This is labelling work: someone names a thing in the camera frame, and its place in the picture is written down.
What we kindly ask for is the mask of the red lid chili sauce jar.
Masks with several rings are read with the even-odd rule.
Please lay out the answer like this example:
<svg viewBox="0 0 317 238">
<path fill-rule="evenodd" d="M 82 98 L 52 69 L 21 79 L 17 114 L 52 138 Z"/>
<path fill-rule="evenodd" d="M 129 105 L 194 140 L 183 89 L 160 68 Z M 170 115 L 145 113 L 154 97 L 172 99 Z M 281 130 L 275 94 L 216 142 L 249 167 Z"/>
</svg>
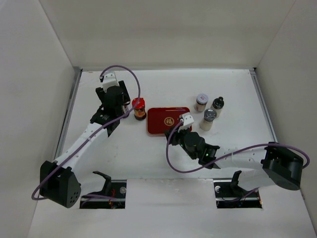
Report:
<svg viewBox="0 0 317 238">
<path fill-rule="evenodd" d="M 136 120 L 144 120 L 146 118 L 145 100 L 144 98 L 135 98 L 132 101 L 134 107 L 134 117 Z"/>
</svg>

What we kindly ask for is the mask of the clear lid salt grinder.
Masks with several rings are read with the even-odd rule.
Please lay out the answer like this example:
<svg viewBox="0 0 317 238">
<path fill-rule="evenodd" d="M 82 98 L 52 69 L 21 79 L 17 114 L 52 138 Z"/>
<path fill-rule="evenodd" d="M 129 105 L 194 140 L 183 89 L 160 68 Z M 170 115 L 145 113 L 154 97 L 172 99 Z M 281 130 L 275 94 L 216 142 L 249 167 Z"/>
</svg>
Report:
<svg viewBox="0 0 317 238">
<path fill-rule="evenodd" d="M 215 110 L 206 109 L 204 111 L 204 116 L 200 122 L 200 129 L 204 131 L 209 131 L 216 117 L 217 117 L 217 112 Z"/>
</svg>

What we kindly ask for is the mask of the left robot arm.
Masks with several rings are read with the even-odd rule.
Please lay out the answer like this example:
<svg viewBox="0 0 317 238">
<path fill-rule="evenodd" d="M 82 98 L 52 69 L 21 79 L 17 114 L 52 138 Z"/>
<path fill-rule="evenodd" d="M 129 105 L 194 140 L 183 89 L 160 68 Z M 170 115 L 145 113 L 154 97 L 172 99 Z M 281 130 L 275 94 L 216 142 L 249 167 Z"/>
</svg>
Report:
<svg viewBox="0 0 317 238">
<path fill-rule="evenodd" d="M 72 207 L 80 196 L 111 192 L 109 176 L 93 169 L 92 155 L 105 142 L 127 115 L 130 96 L 123 81 L 109 80 L 96 88 L 101 105 L 84 132 L 54 161 L 40 168 L 39 194 L 63 207 Z"/>
</svg>

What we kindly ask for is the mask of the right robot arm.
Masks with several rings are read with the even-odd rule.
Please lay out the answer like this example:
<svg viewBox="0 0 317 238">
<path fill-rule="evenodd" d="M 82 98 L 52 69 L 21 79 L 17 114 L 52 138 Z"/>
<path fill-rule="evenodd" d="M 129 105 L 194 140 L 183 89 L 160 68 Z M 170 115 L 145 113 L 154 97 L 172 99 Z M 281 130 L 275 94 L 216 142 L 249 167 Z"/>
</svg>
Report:
<svg viewBox="0 0 317 238">
<path fill-rule="evenodd" d="M 299 149 L 274 142 L 224 151 L 189 129 L 172 127 L 164 134 L 167 146 L 179 145 L 192 160 L 198 161 L 199 170 L 237 168 L 229 185 L 235 196 L 271 185 L 299 190 L 302 170 L 309 161 Z"/>
</svg>

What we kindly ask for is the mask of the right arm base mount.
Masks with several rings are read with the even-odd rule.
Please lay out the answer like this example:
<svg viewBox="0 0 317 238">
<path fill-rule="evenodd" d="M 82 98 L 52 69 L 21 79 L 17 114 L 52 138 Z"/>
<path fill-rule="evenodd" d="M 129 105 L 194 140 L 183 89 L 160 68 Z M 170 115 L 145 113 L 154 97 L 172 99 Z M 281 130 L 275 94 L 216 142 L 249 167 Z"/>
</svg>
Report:
<svg viewBox="0 0 317 238">
<path fill-rule="evenodd" d="M 213 182 L 216 206 L 218 209 L 259 208 L 262 202 L 258 190 L 244 190 L 238 186 L 242 171 L 234 173 L 231 180 L 220 179 Z"/>
</svg>

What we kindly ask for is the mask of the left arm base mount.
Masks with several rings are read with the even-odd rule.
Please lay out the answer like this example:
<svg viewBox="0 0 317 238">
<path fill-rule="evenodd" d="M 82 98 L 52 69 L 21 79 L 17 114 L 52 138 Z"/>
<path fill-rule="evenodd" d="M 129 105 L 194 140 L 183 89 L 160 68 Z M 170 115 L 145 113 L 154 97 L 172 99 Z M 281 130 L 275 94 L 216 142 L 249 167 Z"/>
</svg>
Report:
<svg viewBox="0 0 317 238">
<path fill-rule="evenodd" d="M 112 180 L 104 173 L 94 171 L 103 178 L 101 189 L 81 197 L 80 209 L 125 209 L 127 180 Z"/>
</svg>

